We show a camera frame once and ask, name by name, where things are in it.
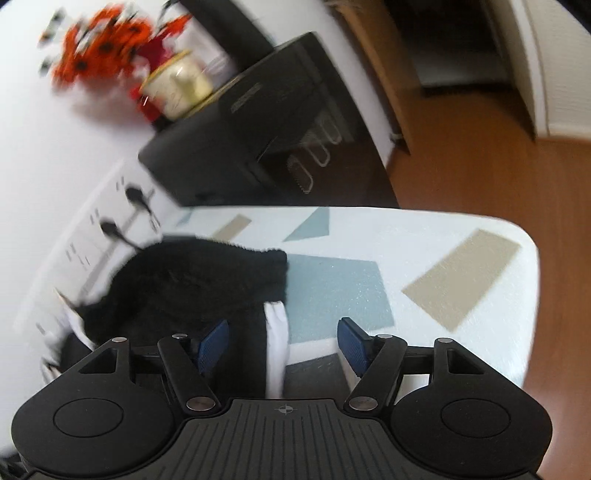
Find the table top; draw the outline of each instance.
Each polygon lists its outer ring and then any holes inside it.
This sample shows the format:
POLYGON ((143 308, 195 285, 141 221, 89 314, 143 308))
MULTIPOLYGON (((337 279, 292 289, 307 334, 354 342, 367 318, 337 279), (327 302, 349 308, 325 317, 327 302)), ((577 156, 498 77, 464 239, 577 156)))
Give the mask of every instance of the table top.
POLYGON ((289 364, 335 353, 337 321, 349 316, 409 345, 451 337, 523 383, 538 252, 512 223, 365 207, 198 207, 163 231, 288 254, 289 364))

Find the crosshair logo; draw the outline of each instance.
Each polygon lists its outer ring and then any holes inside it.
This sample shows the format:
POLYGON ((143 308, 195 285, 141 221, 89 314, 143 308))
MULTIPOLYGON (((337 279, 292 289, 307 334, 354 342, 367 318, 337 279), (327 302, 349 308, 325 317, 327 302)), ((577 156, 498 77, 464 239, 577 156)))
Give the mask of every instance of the crosshair logo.
POLYGON ((292 406, 290 406, 288 404, 285 404, 285 405, 282 405, 279 408, 276 408, 276 410, 279 411, 279 412, 281 412, 281 413, 283 413, 283 415, 287 415, 288 413, 291 413, 294 410, 296 410, 296 408, 294 408, 294 407, 292 407, 292 406))

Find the grey-blue rectangle pattern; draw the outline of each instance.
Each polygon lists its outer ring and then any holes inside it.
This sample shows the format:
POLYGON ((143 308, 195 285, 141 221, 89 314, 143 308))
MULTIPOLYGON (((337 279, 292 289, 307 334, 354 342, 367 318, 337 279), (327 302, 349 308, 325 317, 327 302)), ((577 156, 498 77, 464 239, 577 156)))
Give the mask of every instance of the grey-blue rectangle pattern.
POLYGON ((365 330, 394 325, 376 262, 292 254, 288 262, 290 343, 336 337, 341 317, 365 330))

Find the white cloth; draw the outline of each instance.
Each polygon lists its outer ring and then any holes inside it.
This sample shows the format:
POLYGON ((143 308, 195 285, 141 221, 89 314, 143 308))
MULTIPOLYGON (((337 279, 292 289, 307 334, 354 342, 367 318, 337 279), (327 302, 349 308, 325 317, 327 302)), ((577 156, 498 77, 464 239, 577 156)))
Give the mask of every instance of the white cloth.
POLYGON ((267 317, 267 398, 283 398, 283 379, 289 349, 290 331, 281 301, 266 302, 267 317))

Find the ribbed black surface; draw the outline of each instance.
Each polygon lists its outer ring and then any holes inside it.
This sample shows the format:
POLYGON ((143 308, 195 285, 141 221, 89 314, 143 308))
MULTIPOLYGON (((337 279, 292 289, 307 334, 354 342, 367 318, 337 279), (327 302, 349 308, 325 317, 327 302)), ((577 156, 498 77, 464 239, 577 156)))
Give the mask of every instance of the ribbed black surface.
MULTIPOLYGON (((235 400, 220 417, 188 422, 165 454, 120 478, 436 480, 445 477, 413 465, 394 448, 377 421, 348 417, 332 400, 235 400)), ((31 480, 48 479, 42 474, 31 477, 31 480)), ((519 478, 533 479, 532 475, 519 478)))

